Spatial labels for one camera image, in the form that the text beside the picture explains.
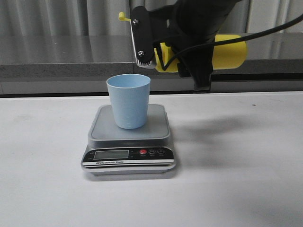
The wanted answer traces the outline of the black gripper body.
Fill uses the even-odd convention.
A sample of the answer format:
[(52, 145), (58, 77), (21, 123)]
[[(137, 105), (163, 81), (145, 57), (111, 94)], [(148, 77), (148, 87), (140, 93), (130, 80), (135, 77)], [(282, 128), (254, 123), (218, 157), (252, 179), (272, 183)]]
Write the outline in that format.
[(149, 12), (156, 42), (176, 51), (214, 42), (237, 0), (178, 0)]

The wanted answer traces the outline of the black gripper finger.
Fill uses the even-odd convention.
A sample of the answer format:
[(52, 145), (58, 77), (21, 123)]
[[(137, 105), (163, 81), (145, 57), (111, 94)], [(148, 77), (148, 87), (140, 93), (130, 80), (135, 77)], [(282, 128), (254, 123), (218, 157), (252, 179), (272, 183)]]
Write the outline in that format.
[(177, 57), (178, 73), (181, 78), (192, 78), (195, 91), (209, 91), (213, 72), (214, 47), (199, 48)]
[(156, 67), (149, 11), (144, 6), (131, 11), (131, 34), (136, 64), (145, 69)]

